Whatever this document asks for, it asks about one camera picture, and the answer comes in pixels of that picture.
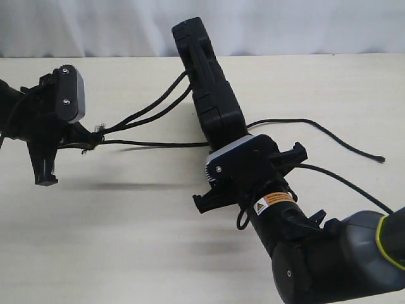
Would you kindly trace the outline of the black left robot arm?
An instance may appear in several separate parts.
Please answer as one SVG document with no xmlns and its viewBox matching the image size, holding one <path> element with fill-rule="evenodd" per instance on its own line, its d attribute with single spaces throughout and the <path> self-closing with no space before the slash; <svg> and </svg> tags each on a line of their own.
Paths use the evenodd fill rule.
<svg viewBox="0 0 405 304">
<path fill-rule="evenodd" d="M 71 65 L 43 75 L 38 85 L 16 90 L 1 82 L 1 139 L 26 142 L 35 184 L 58 183 L 54 162 L 59 149 L 94 149 L 104 137 L 88 131 L 84 80 Z"/>
</svg>

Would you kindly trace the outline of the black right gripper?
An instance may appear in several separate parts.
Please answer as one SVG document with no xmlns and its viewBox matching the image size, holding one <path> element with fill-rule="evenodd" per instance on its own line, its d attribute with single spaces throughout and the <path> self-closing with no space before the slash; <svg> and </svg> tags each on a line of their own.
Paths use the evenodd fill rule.
<svg viewBox="0 0 405 304">
<path fill-rule="evenodd" d="M 291 169 L 283 168 L 284 165 L 302 163 L 307 158 L 306 149 L 297 142 L 292 149 L 270 156 L 270 175 L 256 180 L 225 179 L 209 182 L 211 190 L 203 195 L 195 194 L 192 198 L 200 213 L 234 204 L 243 205 L 254 199 L 267 184 L 285 182 L 284 177 Z"/>
</svg>

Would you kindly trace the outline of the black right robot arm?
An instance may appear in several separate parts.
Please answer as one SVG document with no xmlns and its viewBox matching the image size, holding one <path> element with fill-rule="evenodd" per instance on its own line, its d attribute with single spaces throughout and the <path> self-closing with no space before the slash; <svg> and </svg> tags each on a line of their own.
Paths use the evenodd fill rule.
<svg viewBox="0 0 405 304">
<path fill-rule="evenodd" d="M 271 258 L 284 303 L 335 303 L 404 289 L 404 211 L 307 216 L 285 180 L 306 166 L 305 148 L 281 152 L 268 136 L 245 136 L 209 154 L 211 189 L 194 196 L 201 213 L 238 205 Z"/>
</svg>

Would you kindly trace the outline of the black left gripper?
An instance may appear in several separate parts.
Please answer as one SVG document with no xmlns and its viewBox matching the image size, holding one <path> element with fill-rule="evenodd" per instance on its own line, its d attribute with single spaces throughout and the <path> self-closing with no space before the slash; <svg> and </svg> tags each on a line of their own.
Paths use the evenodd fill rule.
<svg viewBox="0 0 405 304">
<path fill-rule="evenodd" d="M 34 182 L 39 186 L 58 182 L 54 162 L 67 127 L 69 148 L 94 149 L 104 141 L 102 134 L 90 132 L 80 122 L 67 123 L 59 119 L 55 112 L 57 77 L 48 76 L 35 87 L 21 87 L 12 93 L 19 102 L 12 126 L 17 138 L 27 143 Z"/>
</svg>

